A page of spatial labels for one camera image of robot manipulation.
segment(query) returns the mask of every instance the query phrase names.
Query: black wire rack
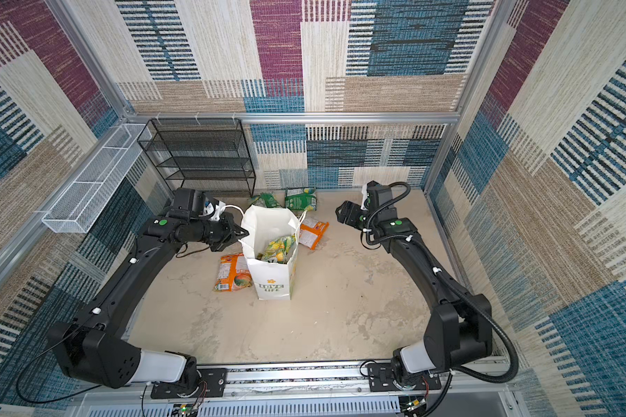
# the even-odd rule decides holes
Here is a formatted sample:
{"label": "black wire rack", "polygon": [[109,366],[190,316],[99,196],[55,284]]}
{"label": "black wire rack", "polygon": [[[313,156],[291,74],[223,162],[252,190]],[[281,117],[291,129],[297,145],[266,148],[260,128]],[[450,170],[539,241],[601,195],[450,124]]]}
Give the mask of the black wire rack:
{"label": "black wire rack", "polygon": [[240,120],[151,119],[139,144],[173,191],[180,187],[218,197],[251,196],[255,168]]}

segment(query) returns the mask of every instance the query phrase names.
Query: food package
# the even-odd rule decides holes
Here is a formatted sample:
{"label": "food package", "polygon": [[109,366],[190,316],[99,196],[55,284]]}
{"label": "food package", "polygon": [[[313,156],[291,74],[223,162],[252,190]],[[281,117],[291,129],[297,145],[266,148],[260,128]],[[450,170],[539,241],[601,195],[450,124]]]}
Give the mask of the food package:
{"label": "food package", "polygon": [[272,240],[261,254],[258,260],[269,263],[287,263],[290,249],[295,246],[297,240],[294,235],[283,236]]}
{"label": "food package", "polygon": [[315,188],[293,188],[285,191],[285,208],[307,212],[315,210],[318,206],[315,190]]}
{"label": "food package", "polygon": [[314,218],[304,218],[299,231],[299,243],[314,250],[322,235],[329,227],[329,222],[317,221]]}
{"label": "food package", "polygon": [[269,193],[262,193],[258,196],[252,196],[250,199],[250,204],[267,208],[283,208],[283,206],[278,203],[278,200],[275,199],[274,194]]}
{"label": "food package", "polygon": [[243,254],[225,255],[220,258],[220,269],[214,291],[238,291],[253,285],[248,264]]}

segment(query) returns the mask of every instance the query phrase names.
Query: white paper bag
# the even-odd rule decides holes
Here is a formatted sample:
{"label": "white paper bag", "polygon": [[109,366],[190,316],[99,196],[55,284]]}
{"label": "white paper bag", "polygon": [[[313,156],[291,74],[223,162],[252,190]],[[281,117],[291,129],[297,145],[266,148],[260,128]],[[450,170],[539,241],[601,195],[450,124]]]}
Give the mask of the white paper bag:
{"label": "white paper bag", "polygon": [[[284,208],[251,205],[243,215],[241,227],[250,234],[240,242],[260,300],[290,299],[297,262],[300,224],[300,220],[289,209]],[[269,263],[255,259],[269,242],[289,235],[294,235],[297,243],[290,250],[292,256],[287,263]]]}

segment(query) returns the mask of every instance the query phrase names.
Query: orange and white package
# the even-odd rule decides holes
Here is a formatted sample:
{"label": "orange and white package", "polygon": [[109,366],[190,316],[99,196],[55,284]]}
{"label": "orange and white package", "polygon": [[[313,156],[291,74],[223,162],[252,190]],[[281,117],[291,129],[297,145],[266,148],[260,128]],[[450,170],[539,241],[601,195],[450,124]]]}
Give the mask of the orange and white package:
{"label": "orange and white package", "polygon": [[311,250],[315,249],[328,227],[329,222],[317,221],[309,217],[304,218],[301,230],[299,231],[299,243]]}
{"label": "orange and white package", "polygon": [[248,264],[243,254],[225,255],[220,258],[220,269],[214,291],[238,291],[253,285]]}

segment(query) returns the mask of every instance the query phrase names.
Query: white wire basket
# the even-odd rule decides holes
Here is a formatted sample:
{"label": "white wire basket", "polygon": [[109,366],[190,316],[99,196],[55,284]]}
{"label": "white wire basket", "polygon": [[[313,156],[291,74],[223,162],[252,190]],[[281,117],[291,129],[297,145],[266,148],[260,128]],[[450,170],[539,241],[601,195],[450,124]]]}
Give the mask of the white wire basket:
{"label": "white wire basket", "polygon": [[88,233],[141,154],[137,138],[151,138],[151,132],[144,127],[125,123],[117,129],[42,222],[55,233]]}

